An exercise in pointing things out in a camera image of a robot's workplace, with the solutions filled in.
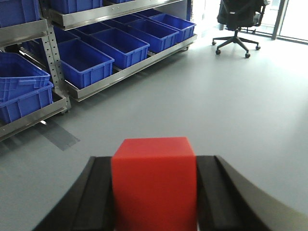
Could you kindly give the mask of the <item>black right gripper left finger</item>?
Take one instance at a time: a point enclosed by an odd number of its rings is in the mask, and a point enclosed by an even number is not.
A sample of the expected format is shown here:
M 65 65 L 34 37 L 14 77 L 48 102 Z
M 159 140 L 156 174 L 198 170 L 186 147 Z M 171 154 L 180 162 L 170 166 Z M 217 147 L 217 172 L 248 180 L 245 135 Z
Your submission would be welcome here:
M 111 157 L 90 157 L 83 171 L 35 231 L 113 231 Z

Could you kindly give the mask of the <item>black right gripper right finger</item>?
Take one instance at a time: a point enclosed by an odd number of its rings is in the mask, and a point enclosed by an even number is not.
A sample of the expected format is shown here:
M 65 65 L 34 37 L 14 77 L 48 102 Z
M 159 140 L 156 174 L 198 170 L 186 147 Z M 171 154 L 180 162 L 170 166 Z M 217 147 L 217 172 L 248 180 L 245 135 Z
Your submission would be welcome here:
M 306 231 L 308 217 L 267 194 L 220 156 L 198 156 L 201 231 Z

